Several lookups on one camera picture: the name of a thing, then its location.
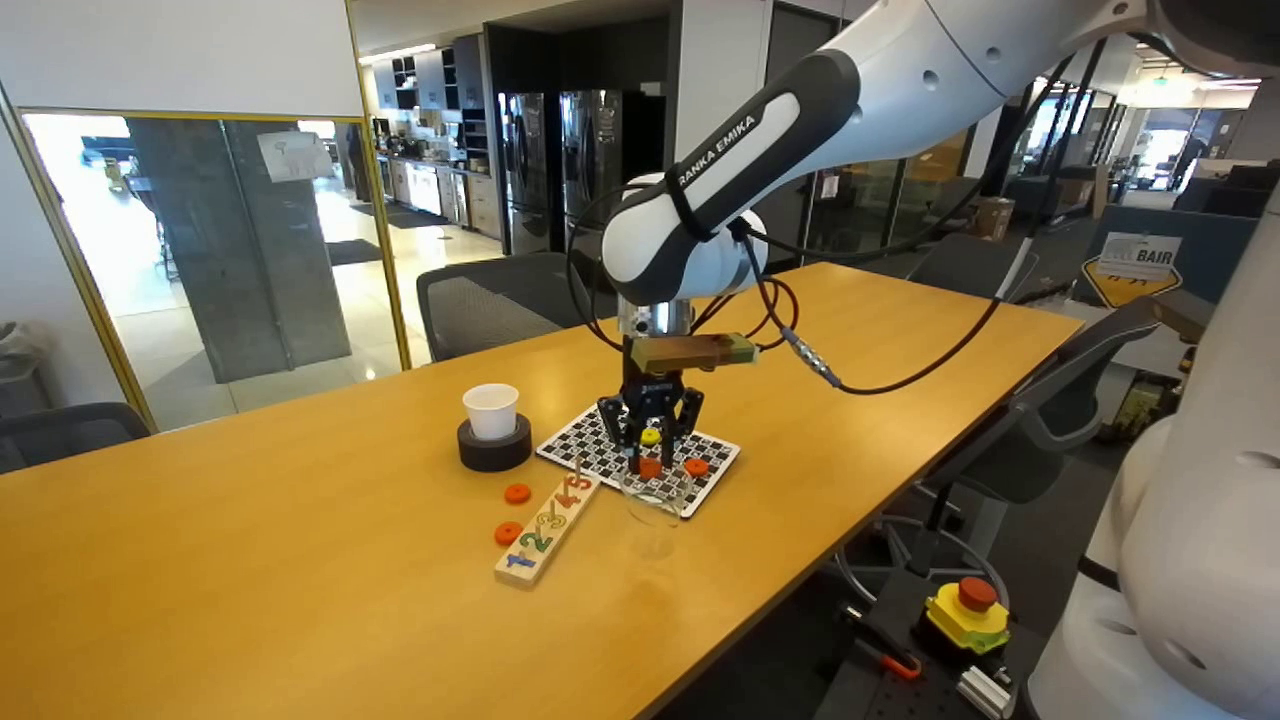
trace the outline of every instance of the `wooden block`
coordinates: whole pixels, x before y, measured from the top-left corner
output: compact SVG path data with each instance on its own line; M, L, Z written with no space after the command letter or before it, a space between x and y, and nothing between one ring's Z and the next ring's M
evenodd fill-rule
M601 478L564 476L564 483L544 498L544 508L523 522L512 546L497 561L497 570L530 584L596 494Z

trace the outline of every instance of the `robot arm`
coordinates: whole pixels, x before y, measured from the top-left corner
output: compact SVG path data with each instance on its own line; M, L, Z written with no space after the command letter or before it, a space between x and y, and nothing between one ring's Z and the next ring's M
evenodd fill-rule
M879 0L628 196L603 266L632 305L736 288L746 266L724 223L777 184L924 150L1074 45L1143 20L1141 0Z

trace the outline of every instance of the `red button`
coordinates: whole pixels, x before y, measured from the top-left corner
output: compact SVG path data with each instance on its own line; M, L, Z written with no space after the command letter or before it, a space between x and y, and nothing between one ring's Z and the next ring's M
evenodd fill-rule
M960 604L972 612L989 612L995 604L995 588L978 576L960 579Z

